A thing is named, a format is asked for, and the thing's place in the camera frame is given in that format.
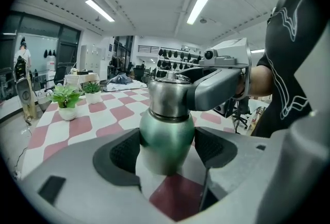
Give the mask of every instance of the table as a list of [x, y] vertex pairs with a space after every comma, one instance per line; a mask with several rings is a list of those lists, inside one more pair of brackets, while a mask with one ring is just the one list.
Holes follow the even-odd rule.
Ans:
[[86, 82], [94, 81], [96, 83], [100, 82], [100, 78], [97, 73], [90, 73], [88, 75], [72, 75], [68, 74], [64, 77], [64, 85], [72, 85], [81, 89], [81, 84]]
[[[115, 134], [139, 127], [143, 112], [149, 107], [148, 89], [135, 89], [103, 93], [102, 102], [88, 105], [84, 96], [77, 105], [78, 116], [67, 122], [58, 114], [58, 105], [52, 103], [34, 130], [22, 168], [22, 177], [44, 160], [68, 145], [95, 137]], [[195, 126], [205, 126], [233, 132], [230, 118], [214, 111], [192, 111]], [[205, 167], [192, 144], [180, 171], [167, 177], [148, 171], [140, 157], [136, 174], [141, 179], [143, 195], [159, 210], [179, 221], [199, 210]]]

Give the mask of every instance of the black shirt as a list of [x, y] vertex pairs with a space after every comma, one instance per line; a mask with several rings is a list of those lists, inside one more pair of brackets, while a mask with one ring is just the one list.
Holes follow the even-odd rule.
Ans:
[[320, 0], [279, 0], [267, 26], [265, 54], [257, 65], [273, 73], [273, 99], [252, 135], [270, 137], [311, 111], [294, 73], [320, 38], [328, 15]]

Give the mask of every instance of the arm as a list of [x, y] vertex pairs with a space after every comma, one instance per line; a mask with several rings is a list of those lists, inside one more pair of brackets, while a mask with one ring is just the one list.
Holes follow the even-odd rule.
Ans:
[[[251, 69], [251, 84], [249, 96], [263, 97], [272, 94], [273, 75], [266, 54], [259, 60], [258, 65]], [[244, 90], [244, 79], [241, 78], [236, 94]]]
[[273, 75], [272, 71], [259, 65], [251, 69], [251, 87], [250, 96], [263, 97], [272, 94]]

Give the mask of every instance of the glass wall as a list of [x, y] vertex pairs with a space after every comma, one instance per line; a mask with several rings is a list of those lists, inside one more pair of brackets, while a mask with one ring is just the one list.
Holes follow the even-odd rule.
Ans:
[[122, 71], [126, 71], [132, 48], [134, 36], [115, 37], [113, 45], [113, 56], [119, 57], [122, 61]]
[[16, 96], [13, 69], [14, 54], [25, 37], [31, 53], [32, 77], [37, 70], [41, 87], [46, 81], [46, 56], [56, 55], [57, 66], [71, 68], [77, 58], [80, 30], [38, 16], [12, 12], [0, 31], [0, 100]]

